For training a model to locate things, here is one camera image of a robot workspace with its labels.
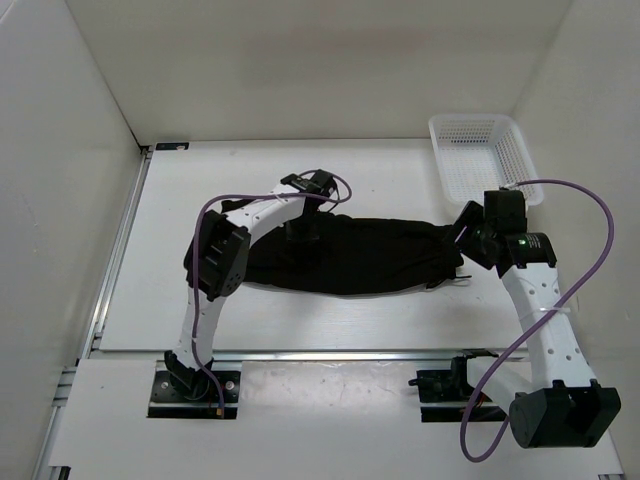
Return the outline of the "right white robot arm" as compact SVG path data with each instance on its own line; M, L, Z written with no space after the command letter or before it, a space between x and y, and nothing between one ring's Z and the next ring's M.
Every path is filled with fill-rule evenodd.
M449 232L461 254L495 270L516 309L521 335L498 357L468 357L449 375L449 387L468 400L459 437L481 396L504 413L500 428L524 449L593 448L619 413L621 399L603 387L582 354L565 306L602 266L614 239L606 203L590 197L605 214L608 232L596 262L567 291L558 283L557 257L548 236L528 229L519 184L489 190L470 201Z

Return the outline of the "black trousers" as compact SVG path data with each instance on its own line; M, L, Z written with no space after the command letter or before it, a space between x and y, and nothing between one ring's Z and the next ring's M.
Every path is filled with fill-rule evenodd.
M285 224L250 247L243 282L338 296L381 295L453 280L464 263L427 222L351 218L320 208L319 240L287 241Z

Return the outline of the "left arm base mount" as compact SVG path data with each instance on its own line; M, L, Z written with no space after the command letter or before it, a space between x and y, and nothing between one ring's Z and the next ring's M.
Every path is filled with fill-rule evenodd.
M219 392L212 380L204 376L194 390L184 387L169 371L157 370L150 391L147 417L155 419L235 420L241 391L239 370L216 370L224 397L219 405Z

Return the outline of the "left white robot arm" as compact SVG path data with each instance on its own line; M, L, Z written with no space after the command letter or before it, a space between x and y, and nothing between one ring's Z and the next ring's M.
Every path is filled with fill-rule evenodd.
M175 388L186 399L198 400L208 392L221 310L244 281L250 247L326 202L340 203L337 189L333 174L316 170L290 174L266 194L225 194L201 208L184 259L188 304L181 335L164 354Z

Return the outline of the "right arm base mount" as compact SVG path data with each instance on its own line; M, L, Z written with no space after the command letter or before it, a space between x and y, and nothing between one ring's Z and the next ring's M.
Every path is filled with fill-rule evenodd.
M460 423L473 388L466 379L472 356L454 357L448 368L417 370L408 386L417 390L422 423Z

